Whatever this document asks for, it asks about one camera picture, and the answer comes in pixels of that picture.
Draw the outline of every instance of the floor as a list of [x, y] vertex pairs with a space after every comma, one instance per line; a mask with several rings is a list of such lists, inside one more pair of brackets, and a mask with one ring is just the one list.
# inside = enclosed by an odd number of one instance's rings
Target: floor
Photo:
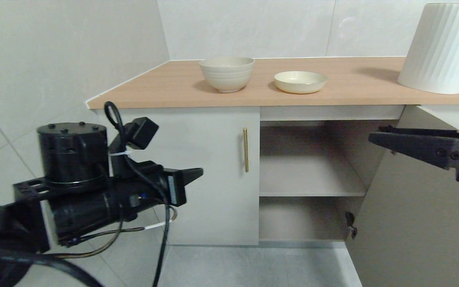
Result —
[[160, 287], [362, 287], [348, 251], [171, 246]]

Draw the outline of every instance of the open cabinet door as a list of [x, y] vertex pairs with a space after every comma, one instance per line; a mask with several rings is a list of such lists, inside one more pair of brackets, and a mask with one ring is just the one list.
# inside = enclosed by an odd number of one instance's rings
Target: open cabinet door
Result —
[[[399, 128], [454, 129], [419, 107]], [[346, 246], [363, 287], [459, 287], [455, 171], [386, 152]]]

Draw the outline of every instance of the hinge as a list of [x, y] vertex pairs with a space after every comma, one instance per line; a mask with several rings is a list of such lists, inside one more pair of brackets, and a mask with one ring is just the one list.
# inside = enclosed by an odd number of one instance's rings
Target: hinge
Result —
[[345, 212], [345, 218], [346, 218], [346, 226], [348, 227], [348, 231], [351, 232], [352, 239], [355, 239], [357, 236], [357, 227], [353, 226], [353, 223], [355, 222], [355, 216], [349, 212]]

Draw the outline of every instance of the white bowl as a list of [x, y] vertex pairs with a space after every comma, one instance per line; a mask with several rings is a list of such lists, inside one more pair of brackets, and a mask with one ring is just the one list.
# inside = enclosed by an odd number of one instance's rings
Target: white bowl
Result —
[[290, 93], [314, 93], [327, 83], [327, 76], [308, 71], [286, 71], [274, 76], [278, 89]]
[[220, 92], [236, 92], [247, 85], [255, 67], [252, 58], [219, 57], [199, 62], [204, 79]]

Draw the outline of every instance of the cable tie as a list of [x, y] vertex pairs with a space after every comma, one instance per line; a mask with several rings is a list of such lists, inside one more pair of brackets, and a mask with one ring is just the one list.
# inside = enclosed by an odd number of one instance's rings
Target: cable tie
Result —
[[132, 151], [124, 151], [124, 152], [119, 152], [119, 153], [114, 153], [114, 154], [109, 154], [110, 156], [119, 156], [119, 155], [129, 155]]

